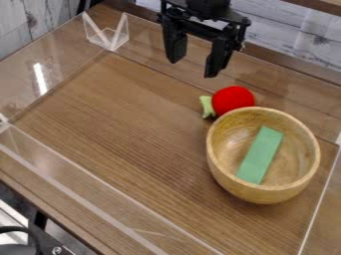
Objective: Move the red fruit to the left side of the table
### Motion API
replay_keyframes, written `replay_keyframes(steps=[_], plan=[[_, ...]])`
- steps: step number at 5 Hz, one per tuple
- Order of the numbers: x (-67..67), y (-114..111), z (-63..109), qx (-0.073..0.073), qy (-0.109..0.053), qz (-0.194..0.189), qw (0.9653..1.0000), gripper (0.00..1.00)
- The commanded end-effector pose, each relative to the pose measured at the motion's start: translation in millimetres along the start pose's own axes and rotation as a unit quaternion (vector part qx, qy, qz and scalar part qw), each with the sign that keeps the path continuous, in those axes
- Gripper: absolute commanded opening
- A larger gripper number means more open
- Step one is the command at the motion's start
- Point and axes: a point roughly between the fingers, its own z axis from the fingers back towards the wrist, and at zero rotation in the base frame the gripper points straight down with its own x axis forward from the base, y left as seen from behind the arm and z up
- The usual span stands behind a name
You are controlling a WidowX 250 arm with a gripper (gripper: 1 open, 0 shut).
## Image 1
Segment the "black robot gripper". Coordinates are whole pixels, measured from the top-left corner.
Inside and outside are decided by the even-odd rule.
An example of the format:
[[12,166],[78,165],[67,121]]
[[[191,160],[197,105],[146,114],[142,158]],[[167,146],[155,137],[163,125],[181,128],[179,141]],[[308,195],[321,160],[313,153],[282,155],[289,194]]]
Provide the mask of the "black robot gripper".
[[243,47],[245,33],[252,21],[230,7],[230,0],[162,0],[159,22],[163,25],[165,48],[175,64],[186,55],[187,35],[211,40],[206,57],[206,78],[214,78],[227,66],[233,50]]

